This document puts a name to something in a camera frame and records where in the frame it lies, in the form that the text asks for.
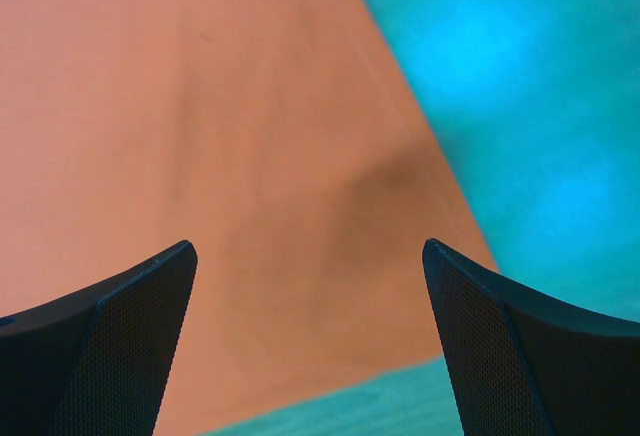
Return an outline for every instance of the turquoise background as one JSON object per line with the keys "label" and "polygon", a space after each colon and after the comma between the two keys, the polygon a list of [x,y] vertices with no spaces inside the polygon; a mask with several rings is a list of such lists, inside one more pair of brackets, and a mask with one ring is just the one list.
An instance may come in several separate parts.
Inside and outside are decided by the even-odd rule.
{"label": "turquoise background", "polygon": [[[367,0],[507,276],[640,321],[640,0]],[[218,432],[459,435],[442,360]]]}

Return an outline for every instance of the teal surface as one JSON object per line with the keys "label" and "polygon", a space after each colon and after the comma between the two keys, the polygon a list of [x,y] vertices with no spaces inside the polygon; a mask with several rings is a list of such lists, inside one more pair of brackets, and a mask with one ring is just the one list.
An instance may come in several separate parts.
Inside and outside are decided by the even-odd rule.
{"label": "teal surface", "polygon": [[[501,271],[640,321],[640,0],[367,0]],[[211,433],[462,434],[442,360]]]}
{"label": "teal surface", "polygon": [[209,436],[450,436],[462,434],[442,360],[389,373]]}

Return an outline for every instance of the orange cloth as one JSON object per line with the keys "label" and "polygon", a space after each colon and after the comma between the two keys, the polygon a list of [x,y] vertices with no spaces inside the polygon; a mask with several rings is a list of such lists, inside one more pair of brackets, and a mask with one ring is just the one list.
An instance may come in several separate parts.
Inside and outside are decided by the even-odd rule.
{"label": "orange cloth", "polygon": [[361,0],[0,14],[0,313],[192,240],[159,435],[439,353],[424,240],[491,257]]}

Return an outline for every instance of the textured black surface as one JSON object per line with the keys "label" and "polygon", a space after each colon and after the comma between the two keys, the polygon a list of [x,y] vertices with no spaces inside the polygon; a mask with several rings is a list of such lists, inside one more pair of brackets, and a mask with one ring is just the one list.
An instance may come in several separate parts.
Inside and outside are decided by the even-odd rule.
{"label": "textured black surface", "polygon": [[178,243],[14,315],[0,328],[0,434],[152,434],[196,264]]}
{"label": "textured black surface", "polygon": [[460,420],[469,435],[640,434],[640,324],[424,249]]}
{"label": "textured black surface", "polygon": [[426,246],[424,261],[465,434],[550,434],[504,306],[437,244]]}

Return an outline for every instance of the black plastic piece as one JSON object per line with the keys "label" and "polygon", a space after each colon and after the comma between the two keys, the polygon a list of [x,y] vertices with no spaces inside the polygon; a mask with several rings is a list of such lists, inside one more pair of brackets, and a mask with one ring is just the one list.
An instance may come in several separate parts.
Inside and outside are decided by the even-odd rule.
{"label": "black plastic piece", "polygon": [[423,262],[466,435],[640,434],[640,323],[547,296],[434,239]]}
{"label": "black plastic piece", "polygon": [[151,435],[196,265],[183,241],[0,319],[0,434]]}

